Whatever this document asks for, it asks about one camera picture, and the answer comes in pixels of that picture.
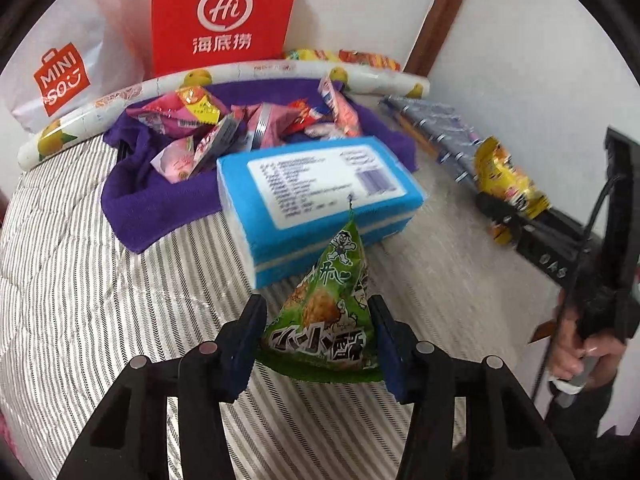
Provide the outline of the right hand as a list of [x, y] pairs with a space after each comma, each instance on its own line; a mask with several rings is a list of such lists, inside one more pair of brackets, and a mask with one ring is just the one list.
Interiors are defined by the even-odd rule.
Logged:
[[587, 339], [582, 339], [577, 333], [577, 309], [565, 306], [563, 312], [560, 312], [565, 297], [565, 290], [560, 289], [558, 306], [555, 309], [558, 326], [546, 359], [549, 379], [552, 382], [570, 382], [582, 374], [588, 358], [595, 358], [597, 363], [587, 376], [584, 390], [596, 391], [612, 387], [630, 340], [621, 341], [612, 330], [601, 330]]

